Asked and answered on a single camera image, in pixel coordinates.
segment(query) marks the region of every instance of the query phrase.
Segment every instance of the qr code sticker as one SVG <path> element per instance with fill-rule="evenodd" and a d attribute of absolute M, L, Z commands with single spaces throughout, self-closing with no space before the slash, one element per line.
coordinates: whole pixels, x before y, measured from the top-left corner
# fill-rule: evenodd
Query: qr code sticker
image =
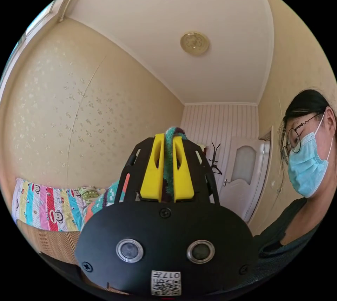
<path fill-rule="evenodd" d="M 153 270 L 151 273 L 151 294 L 156 296 L 180 296 L 180 272 Z"/>

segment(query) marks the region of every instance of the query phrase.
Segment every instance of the ear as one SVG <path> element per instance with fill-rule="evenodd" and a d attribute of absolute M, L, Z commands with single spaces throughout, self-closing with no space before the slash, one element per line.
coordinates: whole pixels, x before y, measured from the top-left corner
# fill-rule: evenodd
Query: ear
<path fill-rule="evenodd" d="M 327 107 L 325 110 L 325 124 L 329 130 L 329 132 L 335 135 L 336 132 L 336 117 L 335 113 L 331 109 L 331 107 Z"/>

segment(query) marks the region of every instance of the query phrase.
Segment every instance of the floral wallpaper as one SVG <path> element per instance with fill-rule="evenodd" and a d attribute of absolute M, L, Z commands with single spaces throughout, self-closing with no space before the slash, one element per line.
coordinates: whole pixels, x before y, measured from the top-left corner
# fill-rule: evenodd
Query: floral wallpaper
<path fill-rule="evenodd" d="M 3 123 L 7 166 L 44 185 L 107 187 L 134 146 L 179 125 L 183 110 L 125 51 L 66 19 L 16 76 Z"/>

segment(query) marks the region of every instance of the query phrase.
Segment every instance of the glasses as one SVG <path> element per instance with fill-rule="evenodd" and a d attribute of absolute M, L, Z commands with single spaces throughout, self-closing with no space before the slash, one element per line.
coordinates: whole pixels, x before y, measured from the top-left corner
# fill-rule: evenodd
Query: glasses
<path fill-rule="evenodd" d="M 299 138 L 297 130 L 318 115 L 319 114 L 316 114 L 315 116 L 310 118 L 308 121 L 305 121 L 304 123 L 301 123 L 296 128 L 290 128 L 290 130 L 288 131 L 287 144 L 282 148 L 282 158 L 287 165 L 289 165 L 290 151 L 297 154 L 301 150 L 301 139 Z"/>

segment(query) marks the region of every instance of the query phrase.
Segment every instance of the round ceiling lamp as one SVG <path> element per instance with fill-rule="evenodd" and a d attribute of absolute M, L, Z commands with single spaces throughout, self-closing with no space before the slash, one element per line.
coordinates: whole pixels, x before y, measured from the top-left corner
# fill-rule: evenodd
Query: round ceiling lamp
<path fill-rule="evenodd" d="M 180 39 L 181 48 L 194 56 L 204 54 L 209 48 L 208 38 L 200 32 L 186 32 Z"/>

